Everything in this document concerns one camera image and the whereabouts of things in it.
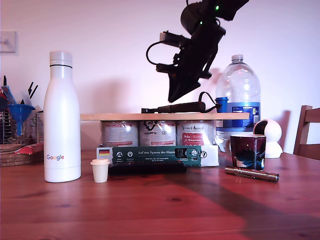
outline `tin can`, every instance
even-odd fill
[[[44,113],[36,113],[36,142],[44,142]]]
[[[137,121],[101,121],[102,146],[137,147]]]
[[[139,145],[175,146],[176,122],[167,120],[146,120],[139,123]]]
[[[176,125],[178,146],[213,145],[215,130],[213,120],[181,120]]]

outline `wall outlet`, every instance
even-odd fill
[[[17,51],[16,32],[1,31],[1,53],[15,53]]]

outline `dark patterned mug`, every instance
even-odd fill
[[[266,153],[265,135],[233,134],[230,136],[232,164],[238,168],[263,170]]]

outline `google logo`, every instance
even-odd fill
[[[46,156],[46,159],[52,159],[59,161],[60,159],[65,159],[65,156],[50,156],[49,154]]]

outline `water bottle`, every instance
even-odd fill
[[[216,97],[227,97],[227,113],[250,113],[249,119],[216,121],[215,142],[222,152],[229,152],[231,134],[252,134],[260,121],[260,82],[245,64],[244,56],[233,55],[216,85]]]
[[[81,176],[80,110],[72,78],[72,55],[50,52],[51,78],[43,107],[44,179],[68,182]]]

